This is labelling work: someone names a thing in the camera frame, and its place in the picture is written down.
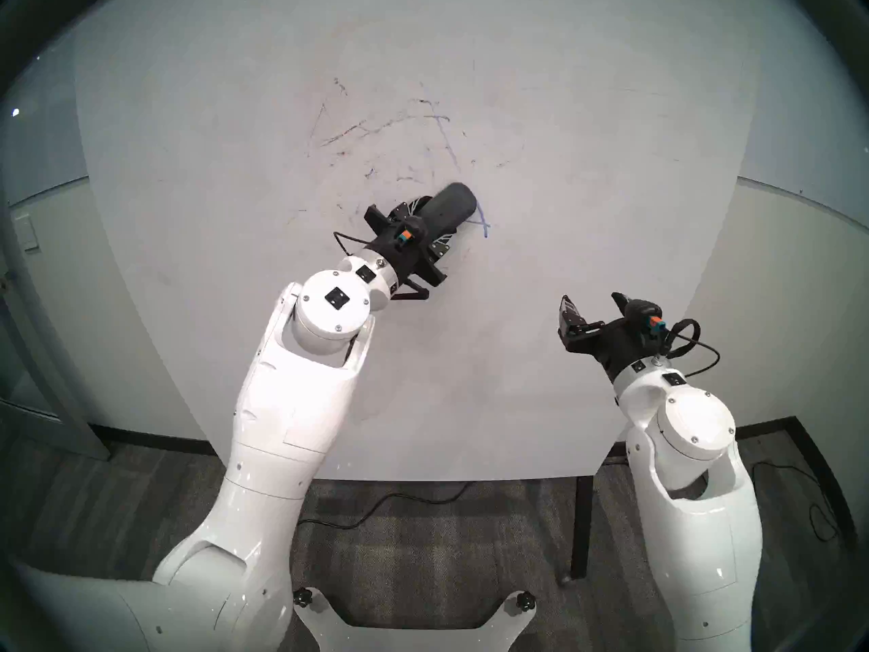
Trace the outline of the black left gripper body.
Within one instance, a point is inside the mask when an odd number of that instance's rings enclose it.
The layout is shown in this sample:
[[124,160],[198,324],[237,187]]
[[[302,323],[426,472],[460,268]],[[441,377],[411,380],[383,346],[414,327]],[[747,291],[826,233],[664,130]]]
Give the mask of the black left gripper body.
[[426,284],[437,287],[447,276],[436,267],[439,258],[432,258],[429,245],[438,238],[447,226],[433,214],[422,214],[418,222],[393,222],[393,211],[385,215],[370,205],[364,213],[364,221],[375,234],[373,241],[365,245],[380,256],[390,267],[394,278],[387,277],[388,296],[405,296],[398,290],[410,282],[410,276],[418,276]]

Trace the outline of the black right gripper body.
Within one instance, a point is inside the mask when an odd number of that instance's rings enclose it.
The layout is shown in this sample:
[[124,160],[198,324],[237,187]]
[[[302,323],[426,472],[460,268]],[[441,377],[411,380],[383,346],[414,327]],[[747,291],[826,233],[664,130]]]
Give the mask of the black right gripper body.
[[593,357],[610,381],[639,360],[656,355],[661,335],[651,333],[620,318],[610,323],[567,325],[567,351]]

